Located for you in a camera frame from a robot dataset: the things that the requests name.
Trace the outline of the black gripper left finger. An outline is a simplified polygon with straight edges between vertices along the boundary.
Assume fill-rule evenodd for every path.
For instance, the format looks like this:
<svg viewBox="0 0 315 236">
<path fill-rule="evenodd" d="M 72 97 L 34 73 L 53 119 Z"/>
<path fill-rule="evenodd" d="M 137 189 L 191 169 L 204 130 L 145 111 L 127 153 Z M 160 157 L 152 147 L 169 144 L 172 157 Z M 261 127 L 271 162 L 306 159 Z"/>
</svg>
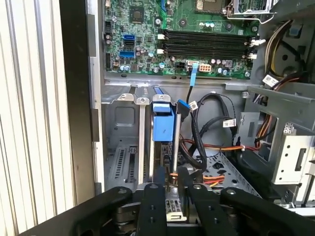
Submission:
<svg viewBox="0 0 315 236">
<path fill-rule="evenodd" d="M 23 236 L 164 236 L 165 169 L 135 192 L 118 186 L 21 234 Z"/>
</svg>

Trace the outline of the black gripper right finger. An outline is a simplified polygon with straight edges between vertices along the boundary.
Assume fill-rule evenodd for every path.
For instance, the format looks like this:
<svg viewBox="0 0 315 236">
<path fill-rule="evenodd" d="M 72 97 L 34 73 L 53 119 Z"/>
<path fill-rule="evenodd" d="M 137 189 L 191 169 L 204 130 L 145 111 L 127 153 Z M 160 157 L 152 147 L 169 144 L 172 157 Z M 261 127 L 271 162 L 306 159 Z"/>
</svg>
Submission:
<svg viewBox="0 0 315 236">
<path fill-rule="evenodd" d="M 219 195 L 194 183 L 185 167 L 178 168 L 180 194 L 195 206 L 207 236 L 313 236 L 313 220 L 244 190 L 229 187 Z"/>
</svg>

